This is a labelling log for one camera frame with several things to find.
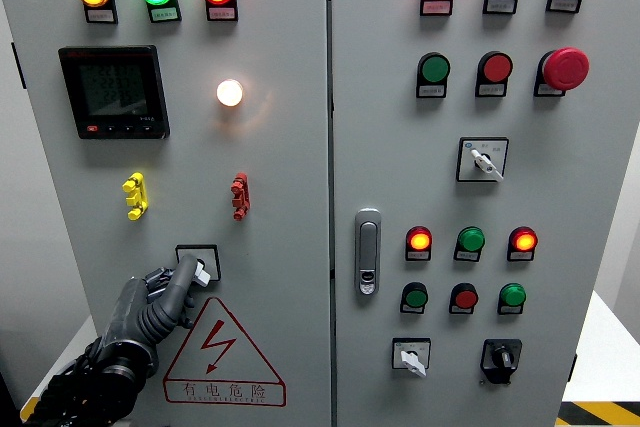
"green push button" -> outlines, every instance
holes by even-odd
[[[449,75],[449,62],[441,55],[428,57],[422,64],[422,76],[429,82],[442,82]]]
[[[476,252],[484,246],[484,234],[478,227],[467,227],[458,235],[458,243],[469,252]]]
[[[527,300],[527,294],[520,284],[507,284],[500,291],[500,299],[509,307],[518,307]]]
[[[412,292],[409,292],[409,294],[405,298],[407,305],[409,307],[413,307],[414,309],[424,306],[427,303],[427,299],[427,293],[422,292],[421,290],[414,290]]]

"red terminal connector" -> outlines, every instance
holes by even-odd
[[[236,174],[236,178],[233,179],[233,182],[231,183],[231,192],[233,193],[231,205],[236,208],[233,213],[233,219],[239,222],[244,219],[251,207],[251,203],[249,202],[249,181],[247,180],[247,174],[244,172],[238,172]]]

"white wall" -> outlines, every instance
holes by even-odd
[[[19,408],[89,308],[1,0],[0,79],[0,372]]]
[[[595,291],[640,342],[640,128],[629,158]]]

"lightning bolt symbol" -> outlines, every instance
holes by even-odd
[[[222,328],[223,325],[224,325],[224,321],[218,320],[216,322],[216,325],[213,326],[213,329],[211,329],[211,333],[209,333],[209,336],[207,337],[207,340],[205,340],[204,344],[202,344],[202,347],[200,347],[200,350],[204,350],[204,349],[210,349],[211,347],[218,347],[219,345],[224,345],[225,346],[223,351],[222,351],[222,353],[218,356],[216,361],[213,364],[209,364],[209,367],[207,367],[207,374],[210,374],[211,372],[213,372],[214,370],[217,369],[216,364],[218,363],[218,361],[222,357],[224,357],[224,354],[227,353],[227,351],[231,348],[231,346],[237,340],[237,339],[229,339],[229,340],[223,340],[221,342],[216,342],[215,344],[211,343],[211,341],[216,336],[216,334],[218,332],[220,332],[220,329]]]

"yellow terminal connector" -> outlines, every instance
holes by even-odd
[[[127,195],[127,205],[133,207],[127,217],[129,220],[138,220],[149,207],[147,200],[147,190],[144,186],[144,176],[140,172],[135,172],[122,184],[122,190]]]

